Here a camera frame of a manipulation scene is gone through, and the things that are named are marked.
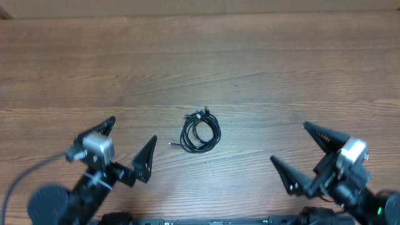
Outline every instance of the wood grain surface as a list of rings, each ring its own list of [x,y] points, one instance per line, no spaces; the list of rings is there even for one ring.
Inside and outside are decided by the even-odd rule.
[[[301,129],[307,120],[366,140],[369,187],[398,189],[399,22],[398,12],[0,21],[0,200],[23,169],[109,116],[120,163],[130,165],[153,134],[158,142],[150,181],[117,184],[97,218],[337,209],[288,196],[269,160],[313,176],[323,152]],[[206,154],[169,146],[183,115],[205,105],[221,142]],[[61,159],[27,177],[7,224],[29,224],[31,193],[46,183],[71,188],[84,168]]]
[[[0,0],[14,19],[395,11],[400,0]]]

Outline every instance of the black cable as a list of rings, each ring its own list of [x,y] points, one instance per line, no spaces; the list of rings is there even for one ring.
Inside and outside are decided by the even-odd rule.
[[[326,198],[324,198],[323,196],[319,196],[320,199],[322,199],[323,201],[326,201],[327,203],[333,203],[333,201],[330,201]]]
[[[13,192],[14,188],[18,185],[18,183],[24,179],[27,175],[29,175],[31,172],[41,168],[42,166],[45,166],[52,161],[56,160],[57,158],[65,155],[65,152],[59,153],[57,155],[51,156],[48,159],[45,159],[43,161],[38,162],[37,164],[31,166],[30,168],[26,169],[23,173],[21,173],[10,185],[10,187],[7,190],[6,196],[4,197],[4,201],[2,203],[2,213],[1,213],[1,225],[6,225],[5,220],[6,220],[6,208],[7,208],[7,203],[9,198],[11,197],[11,193]]]
[[[185,115],[185,117],[186,121],[182,128],[180,144],[169,143],[170,145],[181,146],[188,153],[205,153],[212,150],[218,144],[219,140],[221,140],[221,128],[219,127],[218,120],[210,114],[208,107],[206,107],[206,112],[197,110],[197,112]],[[200,122],[205,122],[212,129],[212,138],[209,141],[203,141],[199,137],[196,126]],[[192,130],[194,137],[200,141],[200,145],[194,145],[189,139],[190,130]]]

